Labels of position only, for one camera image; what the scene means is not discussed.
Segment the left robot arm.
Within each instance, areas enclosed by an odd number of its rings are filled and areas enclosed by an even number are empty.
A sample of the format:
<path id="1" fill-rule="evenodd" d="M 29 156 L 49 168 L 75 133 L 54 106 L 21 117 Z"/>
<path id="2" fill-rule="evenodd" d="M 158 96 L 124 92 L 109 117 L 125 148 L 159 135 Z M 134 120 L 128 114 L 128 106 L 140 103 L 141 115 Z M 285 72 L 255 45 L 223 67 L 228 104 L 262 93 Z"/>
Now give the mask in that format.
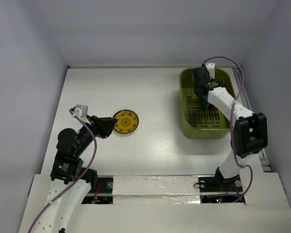
<path id="1" fill-rule="evenodd" d="M 97 171 L 83 166 L 82 153 L 97 138 L 109 137 L 117 123 L 112 117 L 72 116 L 82 127 L 66 128 L 57 137 L 57 153 L 50 174 L 45 207 L 30 225 L 30 233 L 68 233 L 85 196 L 99 189 Z"/>

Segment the yellow patterned plate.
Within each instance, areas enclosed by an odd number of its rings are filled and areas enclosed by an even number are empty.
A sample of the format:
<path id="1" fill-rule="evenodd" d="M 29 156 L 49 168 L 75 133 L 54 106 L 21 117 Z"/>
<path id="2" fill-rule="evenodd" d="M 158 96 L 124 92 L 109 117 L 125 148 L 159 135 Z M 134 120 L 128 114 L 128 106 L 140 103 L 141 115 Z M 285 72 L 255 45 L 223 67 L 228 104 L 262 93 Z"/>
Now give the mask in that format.
<path id="1" fill-rule="evenodd" d="M 134 111 L 128 109 L 116 112 L 113 119 L 117 120 L 113 129 L 119 134 L 133 133 L 139 125 L 138 115 Z"/>

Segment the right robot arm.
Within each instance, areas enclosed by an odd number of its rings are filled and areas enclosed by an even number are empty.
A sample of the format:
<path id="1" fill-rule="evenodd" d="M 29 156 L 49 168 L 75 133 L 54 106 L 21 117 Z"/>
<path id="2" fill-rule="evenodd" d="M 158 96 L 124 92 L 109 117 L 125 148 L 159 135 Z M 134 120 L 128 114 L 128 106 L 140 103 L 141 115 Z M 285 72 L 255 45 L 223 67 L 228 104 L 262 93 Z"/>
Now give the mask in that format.
<path id="1" fill-rule="evenodd" d="M 235 182 L 240 170 L 250 167 L 248 160 L 268 145 L 267 117 L 254 113 L 232 97 L 220 82 L 211 77 L 207 65 L 192 70 L 194 93 L 204 109 L 216 107 L 230 120 L 231 152 L 216 169 L 211 185 L 227 189 Z"/>

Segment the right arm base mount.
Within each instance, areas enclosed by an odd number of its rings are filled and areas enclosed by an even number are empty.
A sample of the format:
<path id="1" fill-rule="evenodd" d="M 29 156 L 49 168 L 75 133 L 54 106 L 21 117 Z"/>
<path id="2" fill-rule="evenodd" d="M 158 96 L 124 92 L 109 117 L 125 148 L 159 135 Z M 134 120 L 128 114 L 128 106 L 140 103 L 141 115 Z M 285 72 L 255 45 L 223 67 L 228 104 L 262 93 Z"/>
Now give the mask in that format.
<path id="1" fill-rule="evenodd" d="M 202 204 L 245 203 L 243 187 L 239 176 L 220 184 L 214 176 L 198 177 L 194 188 L 199 190 Z"/>

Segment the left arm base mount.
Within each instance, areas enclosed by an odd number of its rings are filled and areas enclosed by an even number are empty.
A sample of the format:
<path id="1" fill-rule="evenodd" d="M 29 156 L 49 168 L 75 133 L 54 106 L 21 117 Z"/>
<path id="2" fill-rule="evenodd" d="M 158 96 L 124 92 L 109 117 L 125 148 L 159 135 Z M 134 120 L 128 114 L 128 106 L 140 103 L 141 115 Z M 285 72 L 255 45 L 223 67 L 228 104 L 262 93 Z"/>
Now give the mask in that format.
<path id="1" fill-rule="evenodd" d="M 113 176 L 98 176 L 97 188 L 91 190 L 82 204 L 112 204 Z"/>

